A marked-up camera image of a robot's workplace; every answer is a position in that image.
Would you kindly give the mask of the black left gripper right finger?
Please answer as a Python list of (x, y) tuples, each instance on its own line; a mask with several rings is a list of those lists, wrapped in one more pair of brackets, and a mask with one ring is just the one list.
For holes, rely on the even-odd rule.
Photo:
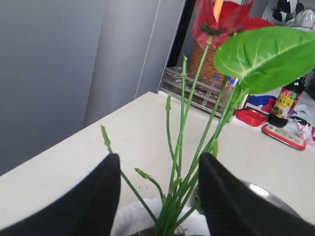
[(313, 224), (246, 187), (211, 153), (202, 153), (198, 195), (212, 236), (313, 236)]

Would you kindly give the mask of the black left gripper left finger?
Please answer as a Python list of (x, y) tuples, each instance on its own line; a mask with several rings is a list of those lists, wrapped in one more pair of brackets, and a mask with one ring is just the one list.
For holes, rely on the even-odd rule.
[(121, 193), (117, 154), (107, 155), (62, 197), (0, 231), (2, 236), (109, 236)]

